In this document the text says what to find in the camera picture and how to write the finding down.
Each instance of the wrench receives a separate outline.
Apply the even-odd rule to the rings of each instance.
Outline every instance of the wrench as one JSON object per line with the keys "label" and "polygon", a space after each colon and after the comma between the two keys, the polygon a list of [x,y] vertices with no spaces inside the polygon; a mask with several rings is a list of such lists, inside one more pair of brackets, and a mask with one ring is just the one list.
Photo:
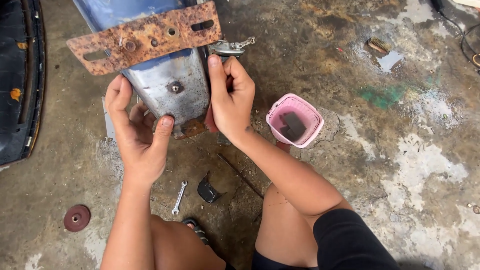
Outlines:
{"label": "wrench", "polygon": [[172,214],[174,214],[174,215],[178,215],[178,213],[179,213],[180,201],[181,201],[181,198],[183,196],[183,192],[185,191],[185,187],[187,186],[187,184],[188,184],[187,181],[183,181],[181,183],[181,190],[179,192],[179,197],[177,198],[177,202],[175,203],[175,207],[172,210]]}

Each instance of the concrete floor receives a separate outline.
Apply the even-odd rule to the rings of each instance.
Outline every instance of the concrete floor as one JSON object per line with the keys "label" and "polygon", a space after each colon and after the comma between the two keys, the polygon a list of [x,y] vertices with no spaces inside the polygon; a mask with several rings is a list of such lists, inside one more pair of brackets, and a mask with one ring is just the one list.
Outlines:
{"label": "concrete floor", "polygon": [[[285,93],[300,95],[325,126],[292,155],[342,192],[402,268],[480,269],[480,215],[468,206],[480,204],[480,76],[456,30],[424,0],[216,2],[229,40],[258,40],[240,59],[257,85],[254,128],[274,142],[268,109]],[[116,146],[104,139],[101,103],[115,74],[90,75],[67,48],[67,39],[90,33],[72,1],[41,4],[48,55],[41,130],[30,159],[0,172],[0,269],[98,269],[122,176]],[[478,23],[475,9],[446,4],[462,26]],[[403,58],[392,72],[364,46],[372,35]],[[248,269],[262,201],[217,153],[267,188],[251,160],[204,133],[170,143],[152,212],[197,217],[218,253]],[[196,192],[208,170],[226,192],[211,205]],[[182,180],[189,185],[173,217]],[[87,205],[92,219],[70,233],[62,219],[75,204]]]}

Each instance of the pink plastic cup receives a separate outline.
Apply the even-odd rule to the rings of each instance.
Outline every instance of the pink plastic cup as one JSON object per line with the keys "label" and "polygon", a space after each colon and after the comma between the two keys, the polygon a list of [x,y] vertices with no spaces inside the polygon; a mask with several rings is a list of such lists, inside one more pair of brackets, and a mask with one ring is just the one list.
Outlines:
{"label": "pink plastic cup", "polygon": [[[294,142],[285,138],[280,132],[280,128],[285,126],[280,116],[289,112],[296,113],[300,121],[307,128],[305,133]],[[275,102],[268,111],[266,120],[272,130],[273,136],[275,136],[277,140],[298,148],[304,148],[313,141],[324,125],[324,120],[315,107],[294,94],[286,94]]]}

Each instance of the rusty metal bracket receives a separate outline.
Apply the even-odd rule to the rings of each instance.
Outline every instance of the rusty metal bracket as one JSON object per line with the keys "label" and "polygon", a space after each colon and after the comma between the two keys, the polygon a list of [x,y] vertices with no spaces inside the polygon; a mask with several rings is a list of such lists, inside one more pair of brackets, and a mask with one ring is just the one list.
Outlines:
{"label": "rusty metal bracket", "polygon": [[[192,25],[213,21],[194,31]],[[181,49],[195,48],[222,37],[215,3],[208,1],[121,24],[105,31],[69,39],[67,46],[93,75],[120,71]],[[107,50],[110,56],[88,61],[85,55]]]}

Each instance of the hand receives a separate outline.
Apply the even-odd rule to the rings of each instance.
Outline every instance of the hand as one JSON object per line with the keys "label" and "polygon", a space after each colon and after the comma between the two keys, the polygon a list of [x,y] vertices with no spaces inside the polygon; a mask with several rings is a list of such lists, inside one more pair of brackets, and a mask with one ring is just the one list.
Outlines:
{"label": "hand", "polygon": [[212,86],[211,111],[217,128],[232,142],[245,132],[253,132],[250,113],[255,83],[237,58],[230,56],[222,65],[219,56],[210,55],[208,73]]}
{"label": "hand", "polygon": [[115,128],[115,138],[124,166],[124,183],[150,188],[165,169],[168,140],[173,128],[173,118],[163,116],[152,134],[156,117],[145,114],[147,106],[141,101],[130,111],[125,110],[132,98],[132,85],[123,75],[118,75],[108,86],[105,108]]}

